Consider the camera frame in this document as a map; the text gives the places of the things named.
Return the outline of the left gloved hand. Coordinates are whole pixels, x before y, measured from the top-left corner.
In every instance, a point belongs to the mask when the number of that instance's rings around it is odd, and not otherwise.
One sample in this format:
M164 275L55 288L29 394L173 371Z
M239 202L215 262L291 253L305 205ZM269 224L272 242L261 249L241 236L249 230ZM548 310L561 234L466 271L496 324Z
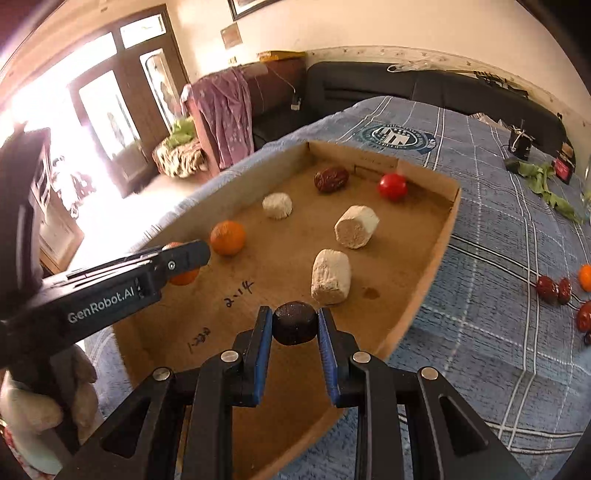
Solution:
M80 442L85 442L102 422L98 397L93 387L97 380L94 366L83 349L75 345L73 354L76 392L72 417ZM13 380L7 372L1 384L1 418L5 422L3 437L11 453L32 479L53 479L62 463L41 441L41 434L62 422L64 417L58 403L38 393L32 393Z

